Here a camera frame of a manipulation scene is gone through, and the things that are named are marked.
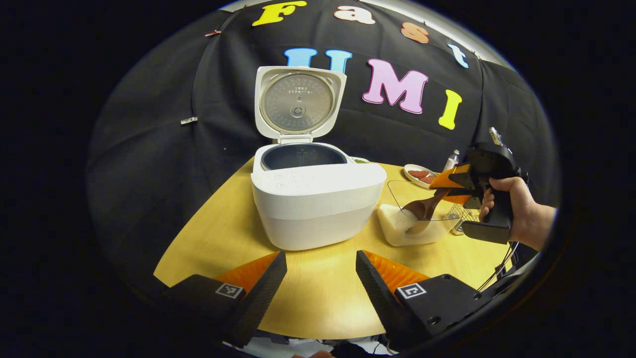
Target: rice cooker lid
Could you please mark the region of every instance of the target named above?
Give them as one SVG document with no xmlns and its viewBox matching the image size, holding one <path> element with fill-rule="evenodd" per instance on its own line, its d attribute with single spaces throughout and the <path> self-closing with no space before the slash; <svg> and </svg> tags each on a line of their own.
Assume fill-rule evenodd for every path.
<svg viewBox="0 0 636 358">
<path fill-rule="evenodd" d="M 346 79 L 325 69 L 260 67 L 254 96 L 259 132 L 279 143 L 309 143 L 324 136 L 336 122 Z"/>
</svg>

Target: hand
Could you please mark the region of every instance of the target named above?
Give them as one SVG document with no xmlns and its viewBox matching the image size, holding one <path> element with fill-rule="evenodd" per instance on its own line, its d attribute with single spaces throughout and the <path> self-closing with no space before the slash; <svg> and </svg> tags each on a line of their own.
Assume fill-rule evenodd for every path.
<svg viewBox="0 0 636 358">
<path fill-rule="evenodd" d="M 492 189 L 510 192 L 513 209 L 513 223 L 509 241 L 518 241 L 540 251 L 550 235 L 550 229 L 557 210 L 550 206 L 537 204 L 528 186 L 520 177 L 490 179 Z M 481 201 L 479 220 L 495 206 L 495 195 L 492 189 L 486 190 Z"/>
<path fill-rule="evenodd" d="M 292 358 L 304 358 L 304 357 L 298 354 L 294 354 Z M 336 358 L 336 357 L 331 355 L 331 353 L 327 352 L 326 350 L 319 350 L 318 352 L 314 353 L 309 358 Z"/>
</svg>

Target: yellow letter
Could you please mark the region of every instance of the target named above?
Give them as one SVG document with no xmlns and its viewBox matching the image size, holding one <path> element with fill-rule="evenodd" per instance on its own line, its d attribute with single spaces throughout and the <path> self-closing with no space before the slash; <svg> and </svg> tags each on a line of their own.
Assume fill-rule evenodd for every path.
<svg viewBox="0 0 636 358">
<path fill-rule="evenodd" d="M 439 124 L 442 127 L 448 129 L 455 128 L 455 115 L 457 114 L 457 107 L 462 102 L 461 96 L 451 90 L 446 90 L 446 109 L 444 109 L 444 115 L 439 118 Z"/>
<path fill-rule="evenodd" d="M 263 24 L 271 24 L 272 22 L 282 21 L 283 15 L 290 15 L 296 9 L 296 6 L 305 6 L 307 5 L 304 1 L 291 1 L 289 3 L 280 3 L 280 4 L 272 4 L 263 7 L 263 14 L 261 18 L 255 21 L 252 26 L 259 26 Z"/>
</svg>

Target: wire rack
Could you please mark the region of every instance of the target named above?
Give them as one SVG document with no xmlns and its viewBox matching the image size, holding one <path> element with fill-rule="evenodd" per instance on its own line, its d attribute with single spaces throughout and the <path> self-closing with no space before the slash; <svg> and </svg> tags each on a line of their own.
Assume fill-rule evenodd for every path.
<svg viewBox="0 0 636 358">
<path fill-rule="evenodd" d="M 474 210 L 464 209 L 463 206 L 455 204 L 446 214 L 446 218 L 458 218 L 459 221 L 457 222 L 457 224 L 455 224 L 455 226 L 453 226 L 452 229 L 450 229 L 450 232 L 453 235 L 463 235 L 464 232 L 462 231 L 462 223 L 464 221 L 479 221 L 479 214 L 477 214 Z"/>
</svg>

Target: plastic container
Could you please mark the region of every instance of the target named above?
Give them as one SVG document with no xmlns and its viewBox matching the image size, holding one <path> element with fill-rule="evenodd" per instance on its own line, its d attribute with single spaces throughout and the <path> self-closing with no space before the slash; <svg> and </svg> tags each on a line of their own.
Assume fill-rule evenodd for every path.
<svg viewBox="0 0 636 358">
<path fill-rule="evenodd" d="M 384 238 L 395 247 L 434 243 L 444 238 L 459 222 L 459 218 L 448 218 L 453 206 L 440 201 L 432 220 L 417 220 L 409 210 L 402 210 L 413 200 L 433 197 L 434 192 L 420 188 L 413 182 L 392 180 L 387 183 L 389 194 L 384 196 L 378 208 L 378 219 Z"/>
</svg>

